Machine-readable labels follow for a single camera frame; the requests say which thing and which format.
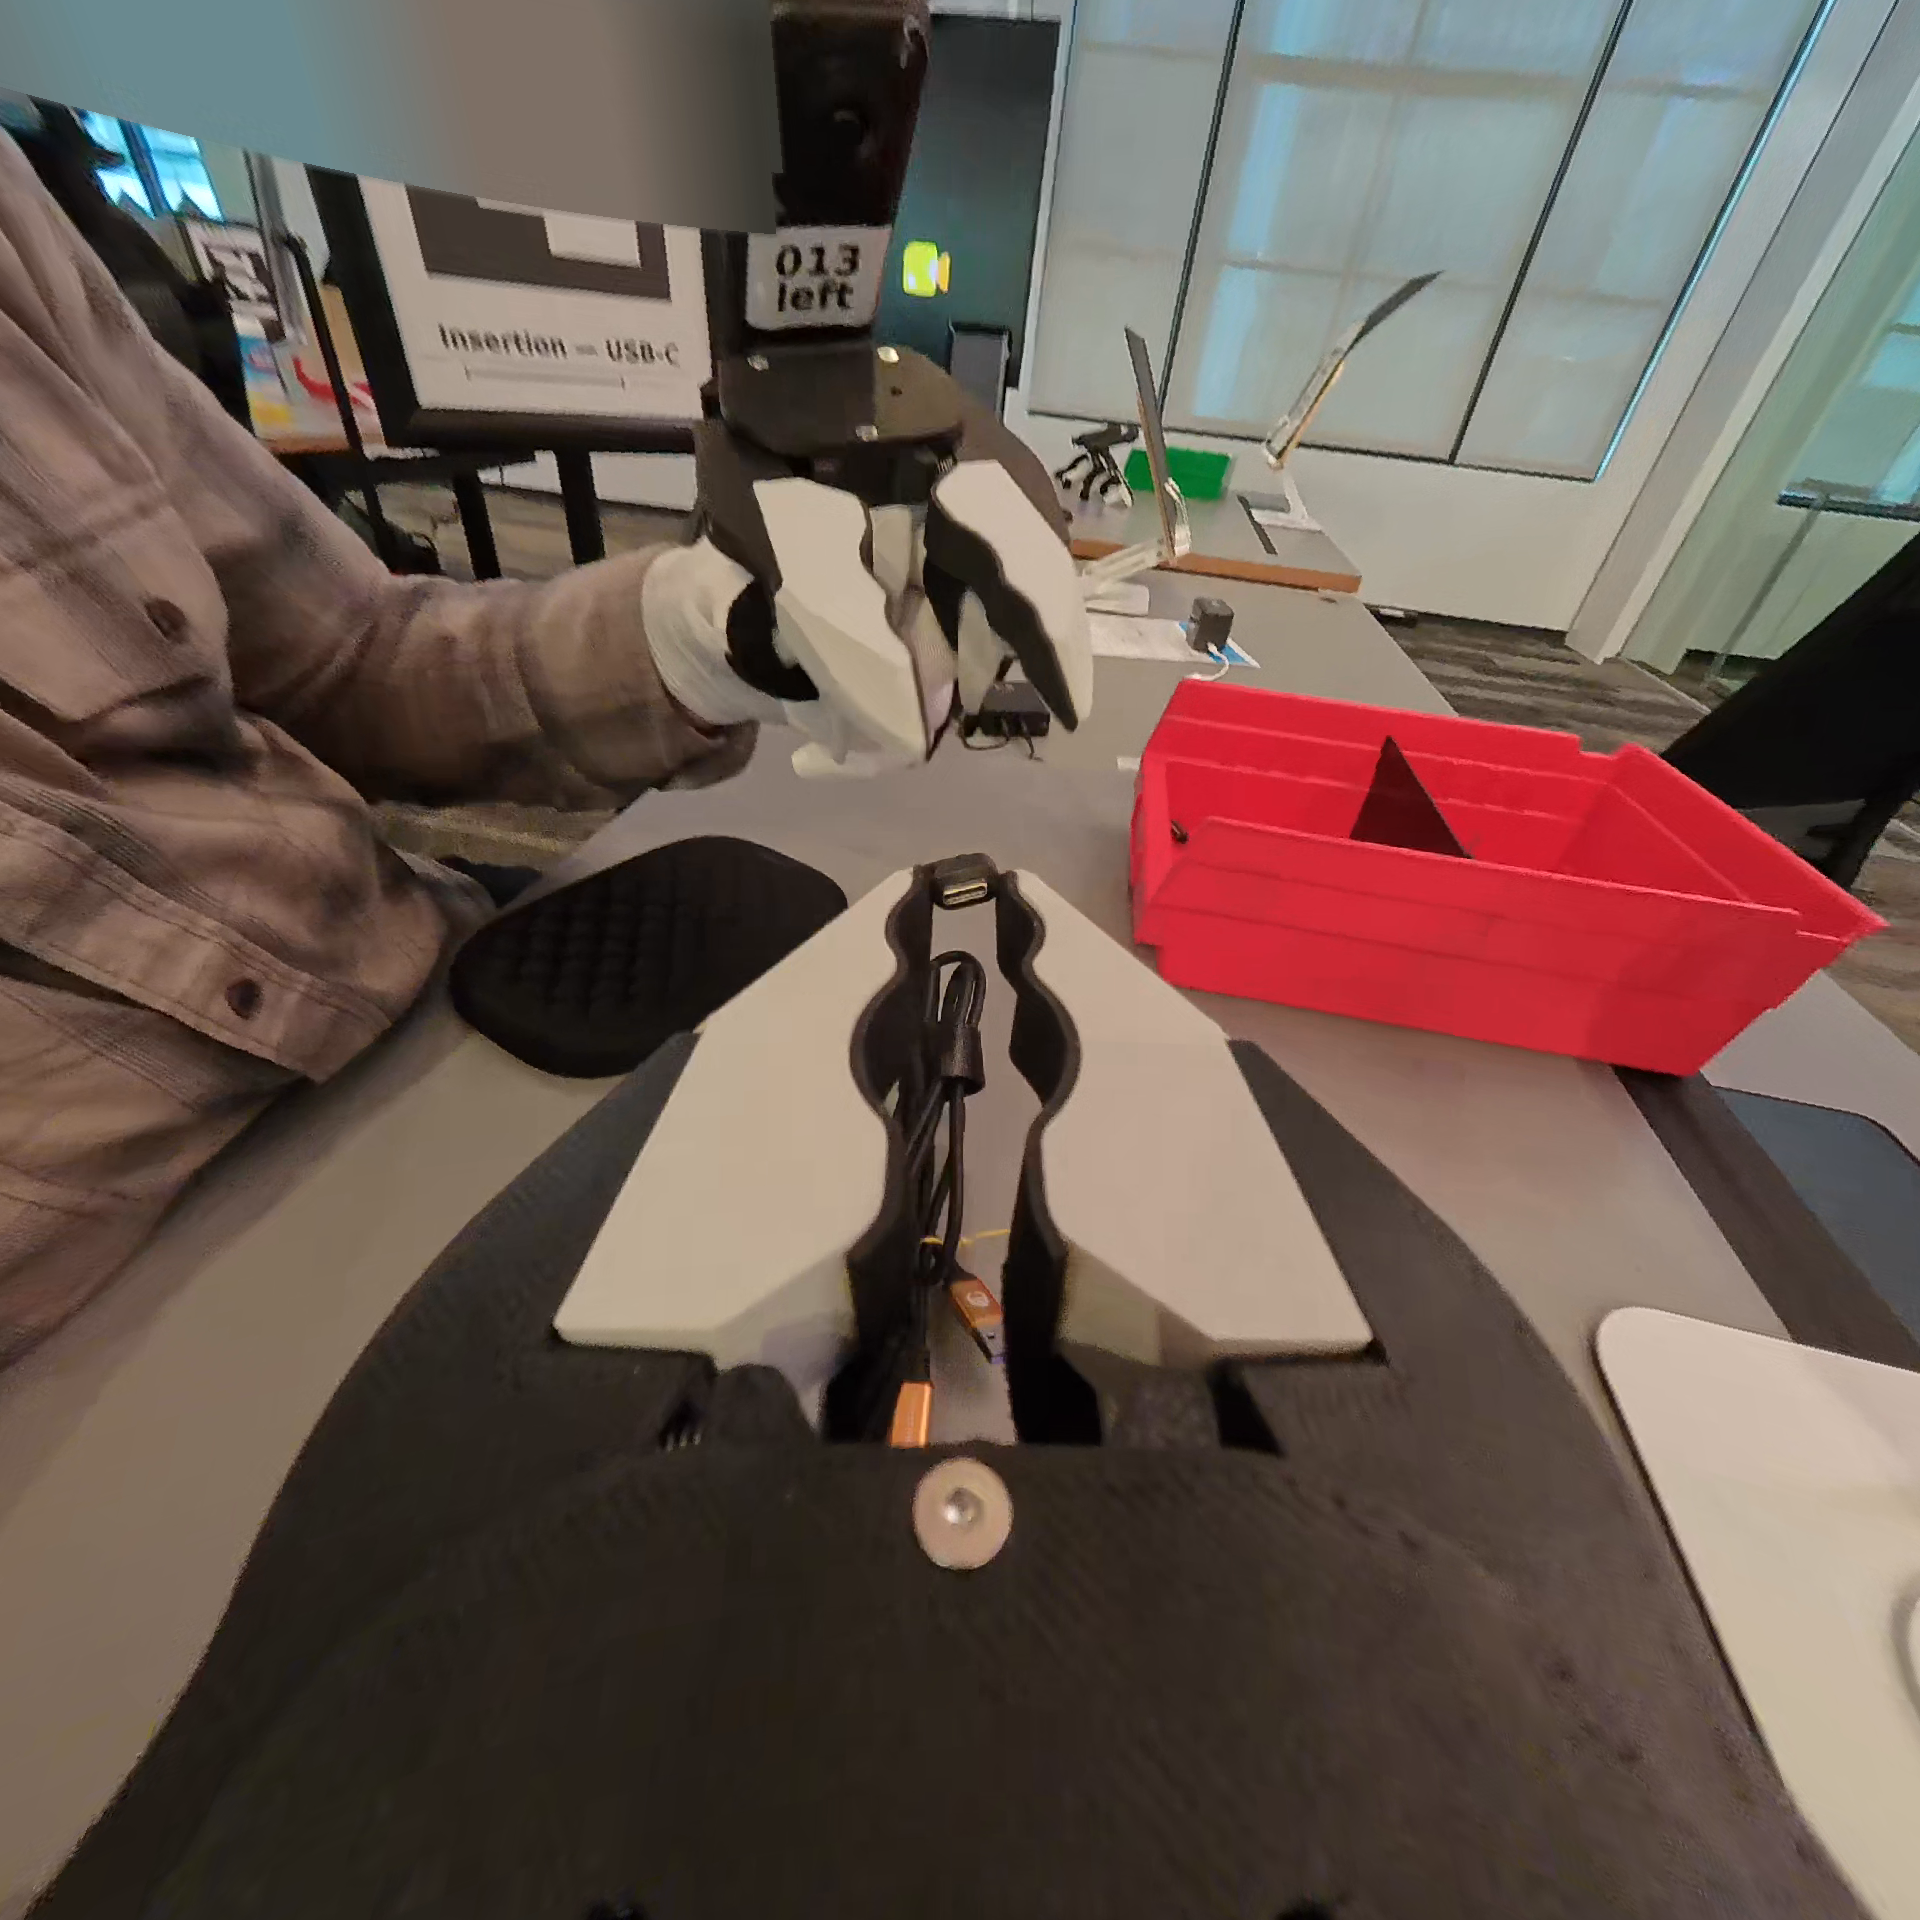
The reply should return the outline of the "black mesh wrist rest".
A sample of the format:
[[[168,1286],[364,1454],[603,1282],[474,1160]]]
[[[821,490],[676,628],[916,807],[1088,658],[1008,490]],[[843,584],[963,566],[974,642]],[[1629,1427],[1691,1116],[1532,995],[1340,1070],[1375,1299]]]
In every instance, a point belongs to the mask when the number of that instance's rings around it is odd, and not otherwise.
[[[847,909],[808,863],[698,835],[514,903],[453,956],[447,999],[517,1062],[597,1082],[639,1068]]]

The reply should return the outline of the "framed marker sign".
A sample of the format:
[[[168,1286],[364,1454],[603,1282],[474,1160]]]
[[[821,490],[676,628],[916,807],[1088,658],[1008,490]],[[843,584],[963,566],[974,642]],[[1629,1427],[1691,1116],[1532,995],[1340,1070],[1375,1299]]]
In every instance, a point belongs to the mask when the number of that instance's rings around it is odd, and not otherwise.
[[[685,451],[703,232],[306,167],[391,443]]]

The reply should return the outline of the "dark desk mat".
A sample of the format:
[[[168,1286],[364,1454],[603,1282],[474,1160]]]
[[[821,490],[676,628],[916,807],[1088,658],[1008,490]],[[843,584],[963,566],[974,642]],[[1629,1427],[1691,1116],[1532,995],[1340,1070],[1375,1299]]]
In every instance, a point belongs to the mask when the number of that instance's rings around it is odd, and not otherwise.
[[[1917,1164],[1884,1124],[1706,1077],[1615,1070],[1787,1338],[1917,1366]]]

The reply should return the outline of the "person's left forearm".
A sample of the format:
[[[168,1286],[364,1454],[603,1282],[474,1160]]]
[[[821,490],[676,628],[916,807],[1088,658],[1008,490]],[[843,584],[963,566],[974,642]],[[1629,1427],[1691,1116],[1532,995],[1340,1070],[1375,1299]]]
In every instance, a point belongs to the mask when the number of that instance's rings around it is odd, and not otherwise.
[[[595,808],[724,781],[762,725],[702,727],[661,684],[639,587],[669,547],[547,583],[366,578],[255,707],[373,799]]]

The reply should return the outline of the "black chair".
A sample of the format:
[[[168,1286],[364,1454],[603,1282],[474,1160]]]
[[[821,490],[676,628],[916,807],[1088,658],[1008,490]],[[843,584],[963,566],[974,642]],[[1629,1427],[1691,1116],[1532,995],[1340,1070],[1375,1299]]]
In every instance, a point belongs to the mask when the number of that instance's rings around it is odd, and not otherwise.
[[[1917,789],[1917,540],[1663,762],[1852,890]]]

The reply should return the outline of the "background table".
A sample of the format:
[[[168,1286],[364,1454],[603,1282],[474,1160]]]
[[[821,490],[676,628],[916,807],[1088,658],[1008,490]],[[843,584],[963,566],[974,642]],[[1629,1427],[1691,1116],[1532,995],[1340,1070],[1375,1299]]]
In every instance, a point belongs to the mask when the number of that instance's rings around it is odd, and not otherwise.
[[[1159,514],[1136,496],[1130,509],[1076,496],[1063,501],[1076,559],[1093,564],[1133,544],[1151,544]],[[1359,596],[1359,571],[1320,531],[1264,527],[1236,493],[1189,506],[1191,544],[1171,568],[1195,578]]]

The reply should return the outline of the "clear acrylic stand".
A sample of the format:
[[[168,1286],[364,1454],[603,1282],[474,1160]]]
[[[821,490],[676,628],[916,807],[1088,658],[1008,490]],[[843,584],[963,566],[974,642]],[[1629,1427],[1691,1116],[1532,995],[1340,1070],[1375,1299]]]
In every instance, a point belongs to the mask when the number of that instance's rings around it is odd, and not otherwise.
[[[1125,327],[1122,340],[1136,383],[1138,447],[1144,469],[1144,492],[1138,492],[1133,498],[1142,540],[1118,544],[1080,563],[1083,596],[1088,600],[1094,600],[1103,591],[1116,591],[1151,568],[1173,568],[1194,548],[1191,512],[1167,461],[1159,383],[1144,335],[1136,327]]]
[[[1407,301],[1412,301],[1420,293],[1423,293],[1440,279],[1440,271],[1423,271],[1405,279],[1333,340],[1333,344],[1323,352],[1318,363],[1302,381],[1286,412],[1264,435],[1261,455],[1268,471],[1280,474],[1286,467],[1291,453],[1296,451],[1296,446],[1302,443],[1308,427],[1326,404],[1327,395],[1333,392],[1333,386],[1338,383],[1344,365],[1348,365],[1358,344],[1365,343],[1374,331],[1381,328],[1381,324],[1391,320]]]

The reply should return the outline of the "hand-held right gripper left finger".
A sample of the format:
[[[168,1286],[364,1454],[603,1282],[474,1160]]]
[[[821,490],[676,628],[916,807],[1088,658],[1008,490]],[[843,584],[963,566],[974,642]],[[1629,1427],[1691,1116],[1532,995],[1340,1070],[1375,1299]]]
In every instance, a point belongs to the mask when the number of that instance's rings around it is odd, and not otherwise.
[[[887,1134],[852,1072],[896,978],[893,871],[699,1026],[558,1308],[579,1349],[698,1352],[826,1388],[847,1352],[847,1253],[880,1216]]]

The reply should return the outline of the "red plastic bin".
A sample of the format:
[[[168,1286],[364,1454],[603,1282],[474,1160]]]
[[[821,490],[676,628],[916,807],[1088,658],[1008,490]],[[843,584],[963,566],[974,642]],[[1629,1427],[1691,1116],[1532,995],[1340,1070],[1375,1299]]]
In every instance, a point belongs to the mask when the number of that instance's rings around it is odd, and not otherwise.
[[[1884,918],[1638,744],[1186,678],[1142,744],[1173,984],[1691,1074]]]

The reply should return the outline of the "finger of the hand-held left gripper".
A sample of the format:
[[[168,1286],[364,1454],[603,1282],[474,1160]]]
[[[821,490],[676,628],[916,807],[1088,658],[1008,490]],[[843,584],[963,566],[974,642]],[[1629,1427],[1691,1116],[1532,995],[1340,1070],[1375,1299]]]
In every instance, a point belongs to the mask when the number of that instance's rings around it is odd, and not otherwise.
[[[751,501],[778,566],[775,653],[812,684],[812,698],[782,699],[797,762],[923,763],[932,699],[896,623],[923,600],[918,516],[797,476],[755,482]]]
[[[1088,720],[1094,658],[1080,576],[1059,527],[1002,464],[963,461],[935,482],[922,587],[951,645],[965,714],[1016,664],[1060,728]]]

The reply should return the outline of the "white stand base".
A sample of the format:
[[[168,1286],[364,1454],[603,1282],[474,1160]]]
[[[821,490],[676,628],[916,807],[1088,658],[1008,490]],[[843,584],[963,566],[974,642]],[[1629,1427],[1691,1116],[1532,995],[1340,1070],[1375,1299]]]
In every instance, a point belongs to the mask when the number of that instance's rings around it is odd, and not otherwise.
[[[1650,1308],[1594,1347],[1787,1795],[1870,1914],[1915,1918],[1915,1371]]]

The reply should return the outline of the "person's left hand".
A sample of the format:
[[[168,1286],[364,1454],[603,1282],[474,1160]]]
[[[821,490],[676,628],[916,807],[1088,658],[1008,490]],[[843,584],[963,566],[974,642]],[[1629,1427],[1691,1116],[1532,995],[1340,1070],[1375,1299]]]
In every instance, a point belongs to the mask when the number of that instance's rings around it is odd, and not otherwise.
[[[645,571],[639,620],[655,671],[683,714],[706,728],[821,718],[821,693],[778,637],[773,591],[699,534]]]

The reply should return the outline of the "person's plaid shirt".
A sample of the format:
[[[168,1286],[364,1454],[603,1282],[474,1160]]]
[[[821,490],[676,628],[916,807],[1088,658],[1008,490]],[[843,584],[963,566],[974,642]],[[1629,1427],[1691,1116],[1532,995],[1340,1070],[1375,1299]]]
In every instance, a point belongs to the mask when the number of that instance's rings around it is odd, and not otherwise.
[[[484,899],[247,693],[367,550],[155,340],[5,136],[5,1364]]]

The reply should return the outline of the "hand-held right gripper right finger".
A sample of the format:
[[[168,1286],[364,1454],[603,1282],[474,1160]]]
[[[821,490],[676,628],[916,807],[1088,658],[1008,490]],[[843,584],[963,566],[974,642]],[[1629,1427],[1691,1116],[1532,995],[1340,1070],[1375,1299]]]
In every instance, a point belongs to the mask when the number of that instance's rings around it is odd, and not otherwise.
[[[1020,1432],[1102,1432],[1130,1373],[1348,1359],[1374,1330],[1240,1056],[1031,871],[994,900],[1008,1053],[1039,1108],[999,1268]]]

